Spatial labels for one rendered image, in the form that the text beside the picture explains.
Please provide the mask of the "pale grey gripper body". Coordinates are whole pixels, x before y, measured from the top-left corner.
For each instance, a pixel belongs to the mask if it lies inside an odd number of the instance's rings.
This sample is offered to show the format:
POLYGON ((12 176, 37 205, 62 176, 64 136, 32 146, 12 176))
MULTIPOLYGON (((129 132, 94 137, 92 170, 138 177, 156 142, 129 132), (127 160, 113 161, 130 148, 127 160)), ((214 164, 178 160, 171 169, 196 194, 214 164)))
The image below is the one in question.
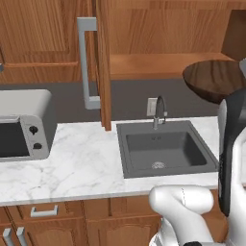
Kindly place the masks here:
POLYGON ((239 68, 246 79, 246 58, 244 58, 239 62, 239 68))

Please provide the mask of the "dark brown wooden bowl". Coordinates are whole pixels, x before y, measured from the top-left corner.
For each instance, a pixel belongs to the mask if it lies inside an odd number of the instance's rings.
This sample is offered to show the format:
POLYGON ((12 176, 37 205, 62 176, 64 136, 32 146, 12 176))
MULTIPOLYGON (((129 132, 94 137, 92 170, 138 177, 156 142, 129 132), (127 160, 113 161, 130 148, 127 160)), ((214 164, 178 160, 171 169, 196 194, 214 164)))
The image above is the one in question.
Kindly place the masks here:
POLYGON ((217 105, 229 94, 246 87, 237 61, 198 61, 184 69, 183 78, 200 98, 217 105))

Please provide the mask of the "open wooden cabinet door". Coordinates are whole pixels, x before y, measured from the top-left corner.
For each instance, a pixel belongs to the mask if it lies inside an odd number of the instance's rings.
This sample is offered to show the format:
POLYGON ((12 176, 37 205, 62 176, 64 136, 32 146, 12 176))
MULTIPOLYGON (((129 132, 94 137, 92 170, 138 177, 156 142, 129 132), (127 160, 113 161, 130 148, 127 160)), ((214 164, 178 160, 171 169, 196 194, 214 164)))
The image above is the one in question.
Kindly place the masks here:
POLYGON ((101 99, 102 125, 111 130, 111 68, 108 32, 108 0, 96 0, 98 69, 101 99))

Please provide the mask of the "dark grey tap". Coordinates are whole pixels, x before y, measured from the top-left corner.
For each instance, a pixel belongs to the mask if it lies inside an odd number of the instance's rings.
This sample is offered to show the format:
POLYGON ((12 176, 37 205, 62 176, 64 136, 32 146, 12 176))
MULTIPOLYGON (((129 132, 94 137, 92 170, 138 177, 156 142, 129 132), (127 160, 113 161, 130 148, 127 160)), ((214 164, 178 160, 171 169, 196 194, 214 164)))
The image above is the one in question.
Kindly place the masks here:
POLYGON ((153 128, 156 130, 160 124, 164 124, 167 117, 167 109, 165 100, 162 96, 159 96, 156 103, 156 111, 154 115, 153 128))

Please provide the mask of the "dark grey sink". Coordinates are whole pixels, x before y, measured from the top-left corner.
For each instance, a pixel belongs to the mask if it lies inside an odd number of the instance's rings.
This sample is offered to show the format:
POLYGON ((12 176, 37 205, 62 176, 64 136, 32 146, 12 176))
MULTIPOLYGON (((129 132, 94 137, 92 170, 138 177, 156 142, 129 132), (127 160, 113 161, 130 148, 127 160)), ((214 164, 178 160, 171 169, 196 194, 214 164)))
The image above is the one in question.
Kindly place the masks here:
POLYGON ((218 160, 189 120, 117 124, 125 179, 216 172, 218 160))

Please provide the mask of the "wooden panel under sink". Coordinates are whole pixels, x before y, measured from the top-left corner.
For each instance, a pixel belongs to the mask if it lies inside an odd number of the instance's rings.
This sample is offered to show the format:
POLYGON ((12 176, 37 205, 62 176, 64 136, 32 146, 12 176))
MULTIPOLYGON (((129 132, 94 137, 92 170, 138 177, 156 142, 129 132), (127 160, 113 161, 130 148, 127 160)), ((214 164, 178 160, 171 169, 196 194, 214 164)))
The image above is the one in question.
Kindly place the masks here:
POLYGON ((131 196, 111 198, 111 214, 113 216, 134 216, 154 214, 147 196, 131 196))

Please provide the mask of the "wooden base cupboard door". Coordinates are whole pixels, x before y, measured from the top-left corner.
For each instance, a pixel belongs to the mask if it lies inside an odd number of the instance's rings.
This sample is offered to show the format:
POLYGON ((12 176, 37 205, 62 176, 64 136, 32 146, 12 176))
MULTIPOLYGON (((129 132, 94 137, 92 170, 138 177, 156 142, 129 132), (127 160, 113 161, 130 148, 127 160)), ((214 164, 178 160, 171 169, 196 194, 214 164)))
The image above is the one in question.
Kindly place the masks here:
POLYGON ((86 221, 89 246, 149 246, 159 227, 158 215, 86 221))
POLYGON ((83 219, 41 220, 16 223, 25 228, 28 246, 87 246, 83 219))

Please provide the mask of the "silver toaster oven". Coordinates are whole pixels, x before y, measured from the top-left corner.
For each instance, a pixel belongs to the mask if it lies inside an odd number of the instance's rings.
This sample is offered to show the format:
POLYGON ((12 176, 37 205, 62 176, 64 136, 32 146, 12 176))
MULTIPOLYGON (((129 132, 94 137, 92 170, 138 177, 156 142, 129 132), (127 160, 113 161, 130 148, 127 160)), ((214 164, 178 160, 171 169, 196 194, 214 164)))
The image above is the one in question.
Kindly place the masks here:
POLYGON ((49 90, 0 90, 0 162, 47 159, 57 126, 49 90))

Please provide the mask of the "wooden drawer front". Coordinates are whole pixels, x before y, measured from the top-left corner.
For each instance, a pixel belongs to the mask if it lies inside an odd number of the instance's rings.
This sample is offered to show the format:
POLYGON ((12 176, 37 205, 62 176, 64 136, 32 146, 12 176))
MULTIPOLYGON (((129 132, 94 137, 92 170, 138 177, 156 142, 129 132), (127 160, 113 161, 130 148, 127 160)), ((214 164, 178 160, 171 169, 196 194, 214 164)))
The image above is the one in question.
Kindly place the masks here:
POLYGON ((80 217, 83 215, 80 201, 7 206, 7 210, 15 222, 80 217))

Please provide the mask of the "open wooden wall cabinet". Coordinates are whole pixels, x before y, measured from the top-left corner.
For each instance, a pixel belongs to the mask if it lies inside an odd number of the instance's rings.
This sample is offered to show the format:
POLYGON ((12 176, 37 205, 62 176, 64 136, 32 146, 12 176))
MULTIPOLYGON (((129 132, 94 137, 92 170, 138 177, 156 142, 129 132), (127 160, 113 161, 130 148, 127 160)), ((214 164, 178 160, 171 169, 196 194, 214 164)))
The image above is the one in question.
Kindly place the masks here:
POLYGON ((111 77, 165 79, 206 60, 232 61, 226 47, 246 0, 109 0, 111 77))

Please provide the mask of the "white wall socket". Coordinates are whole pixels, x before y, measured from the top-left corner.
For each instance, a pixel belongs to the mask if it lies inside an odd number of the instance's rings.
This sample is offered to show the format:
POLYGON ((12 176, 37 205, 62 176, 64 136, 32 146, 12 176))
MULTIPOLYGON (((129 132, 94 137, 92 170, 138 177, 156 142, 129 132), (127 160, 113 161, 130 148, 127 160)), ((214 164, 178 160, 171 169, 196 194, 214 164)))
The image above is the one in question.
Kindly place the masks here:
POLYGON ((147 115, 154 116, 156 114, 157 98, 149 98, 147 101, 147 115))

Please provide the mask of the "closed wooden wall cabinet door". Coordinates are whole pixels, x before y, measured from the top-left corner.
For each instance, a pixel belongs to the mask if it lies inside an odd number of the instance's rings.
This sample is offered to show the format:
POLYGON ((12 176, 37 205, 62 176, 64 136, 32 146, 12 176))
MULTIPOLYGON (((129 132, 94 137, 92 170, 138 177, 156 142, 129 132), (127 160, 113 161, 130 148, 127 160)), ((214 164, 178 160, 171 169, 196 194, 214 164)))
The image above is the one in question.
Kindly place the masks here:
POLYGON ((77 19, 91 0, 0 0, 0 84, 82 79, 77 19))

